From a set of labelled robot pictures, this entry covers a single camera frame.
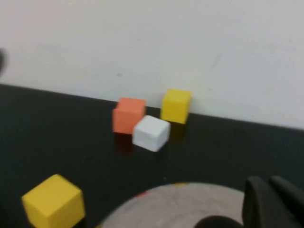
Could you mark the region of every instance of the orange cube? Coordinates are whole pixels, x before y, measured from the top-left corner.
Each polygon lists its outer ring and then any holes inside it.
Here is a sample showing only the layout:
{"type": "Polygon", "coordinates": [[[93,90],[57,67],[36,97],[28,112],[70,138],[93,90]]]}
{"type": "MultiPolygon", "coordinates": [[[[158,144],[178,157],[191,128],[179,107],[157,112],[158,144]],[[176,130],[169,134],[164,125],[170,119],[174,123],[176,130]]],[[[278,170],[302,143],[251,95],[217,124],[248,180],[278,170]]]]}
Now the orange cube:
{"type": "Polygon", "coordinates": [[[113,131],[133,134],[133,128],[145,116],[146,101],[135,98],[120,98],[113,110],[113,131]]]}

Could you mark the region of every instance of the white cube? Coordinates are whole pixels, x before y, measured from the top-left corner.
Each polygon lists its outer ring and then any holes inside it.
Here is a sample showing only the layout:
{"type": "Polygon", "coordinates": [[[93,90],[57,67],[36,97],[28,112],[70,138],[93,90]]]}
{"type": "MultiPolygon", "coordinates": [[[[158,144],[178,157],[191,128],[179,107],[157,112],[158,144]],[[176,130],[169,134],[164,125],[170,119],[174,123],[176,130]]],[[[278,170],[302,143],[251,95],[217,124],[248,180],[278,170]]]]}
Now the white cube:
{"type": "Polygon", "coordinates": [[[168,140],[170,123],[146,115],[133,131],[133,144],[157,152],[168,140]]]}

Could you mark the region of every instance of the black table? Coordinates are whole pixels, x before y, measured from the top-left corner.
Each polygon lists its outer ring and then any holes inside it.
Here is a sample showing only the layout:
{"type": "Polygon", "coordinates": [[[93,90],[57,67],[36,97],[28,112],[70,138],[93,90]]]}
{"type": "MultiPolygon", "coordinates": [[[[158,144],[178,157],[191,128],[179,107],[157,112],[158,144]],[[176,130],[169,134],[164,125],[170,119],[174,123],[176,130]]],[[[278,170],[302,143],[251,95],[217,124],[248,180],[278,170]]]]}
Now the black table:
{"type": "Polygon", "coordinates": [[[29,227],[20,197],[55,173],[83,190],[89,228],[169,183],[243,190],[250,175],[281,175],[304,189],[303,131],[190,114],[153,153],[113,134],[116,102],[0,85],[0,105],[0,227],[29,227]]]}

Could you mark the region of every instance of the foam block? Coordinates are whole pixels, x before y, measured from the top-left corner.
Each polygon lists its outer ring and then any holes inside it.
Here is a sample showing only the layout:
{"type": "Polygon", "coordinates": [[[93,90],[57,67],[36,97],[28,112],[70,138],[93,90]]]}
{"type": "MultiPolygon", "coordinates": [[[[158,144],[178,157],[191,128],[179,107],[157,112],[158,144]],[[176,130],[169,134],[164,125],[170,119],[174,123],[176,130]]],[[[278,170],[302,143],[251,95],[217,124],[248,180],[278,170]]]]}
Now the foam block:
{"type": "Polygon", "coordinates": [[[170,123],[146,115],[134,128],[133,144],[157,152],[168,140],[170,123]]]}
{"type": "Polygon", "coordinates": [[[144,117],[146,101],[122,97],[113,110],[113,131],[132,134],[134,127],[144,117]]]}
{"type": "Polygon", "coordinates": [[[191,92],[169,89],[162,101],[161,119],[185,124],[191,101],[191,92]]]}
{"type": "Polygon", "coordinates": [[[22,203],[36,228],[72,228],[85,216],[81,190],[58,174],[22,196],[22,203]]]}

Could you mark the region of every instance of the yellow cube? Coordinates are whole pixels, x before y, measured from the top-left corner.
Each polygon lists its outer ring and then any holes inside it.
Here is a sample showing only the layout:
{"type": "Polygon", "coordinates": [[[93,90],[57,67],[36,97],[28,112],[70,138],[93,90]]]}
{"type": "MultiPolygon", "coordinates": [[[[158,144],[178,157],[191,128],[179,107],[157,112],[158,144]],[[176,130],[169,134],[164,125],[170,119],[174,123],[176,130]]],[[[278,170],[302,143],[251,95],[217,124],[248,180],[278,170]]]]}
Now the yellow cube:
{"type": "Polygon", "coordinates": [[[22,196],[36,228],[72,228],[85,216],[81,190],[55,174],[22,196]]]}
{"type": "Polygon", "coordinates": [[[186,123],[191,101],[191,92],[169,89],[162,101],[161,119],[186,123]]]}

